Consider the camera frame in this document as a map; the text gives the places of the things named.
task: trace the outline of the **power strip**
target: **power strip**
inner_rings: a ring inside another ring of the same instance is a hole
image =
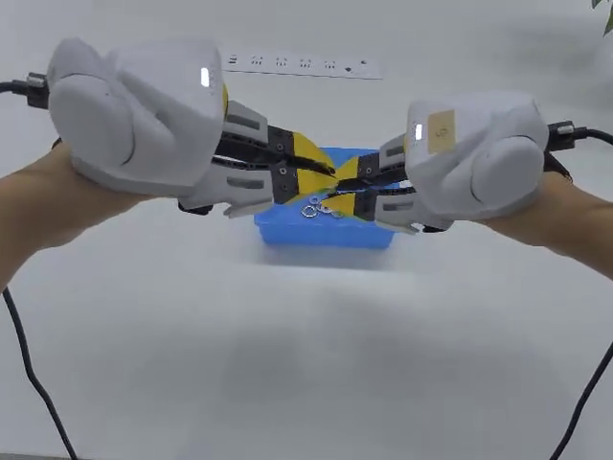
[[[332,58],[271,51],[228,51],[222,53],[222,62],[226,72],[383,80],[377,62],[366,57]]]

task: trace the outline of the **white wall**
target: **white wall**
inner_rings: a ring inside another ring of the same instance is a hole
[[[152,37],[366,53],[383,82],[228,76],[232,97],[320,145],[378,147],[408,103],[533,92],[551,122],[611,129],[595,89],[606,6],[587,0],[1,0],[0,80],[60,39]],[[3,95],[0,173],[55,139]],[[613,197],[613,149],[560,155]],[[226,238],[222,242],[219,235]],[[83,457],[151,460],[549,458],[612,338],[611,285],[458,224],[383,254],[265,248],[249,218],[151,202],[37,256],[12,283],[34,364]],[[613,449],[603,378],[565,458]],[[0,451],[63,454],[0,310]]]

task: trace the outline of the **blue plastic box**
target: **blue plastic box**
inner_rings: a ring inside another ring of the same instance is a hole
[[[372,149],[324,149],[339,167],[354,156],[373,153]],[[261,237],[267,244],[298,244],[314,246],[364,247],[386,249],[394,233],[377,227],[373,222],[357,218],[334,218],[319,214],[305,218],[301,211],[308,198],[290,205],[276,205],[255,215]]]

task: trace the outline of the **led light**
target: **led light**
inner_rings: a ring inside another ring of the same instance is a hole
[[[211,85],[211,77],[209,76],[209,69],[202,67],[200,69],[200,84],[205,88]]]

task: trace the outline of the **human arm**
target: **human arm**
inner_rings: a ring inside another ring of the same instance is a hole
[[[613,280],[613,203],[586,193],[556,172],[544,174],[541,194],[532,206],[480,223],[570,257]]]
[[[69,242],[145,199],[113,192],[77,174],[63,143],[0,178],[0,288],[37,251]]]

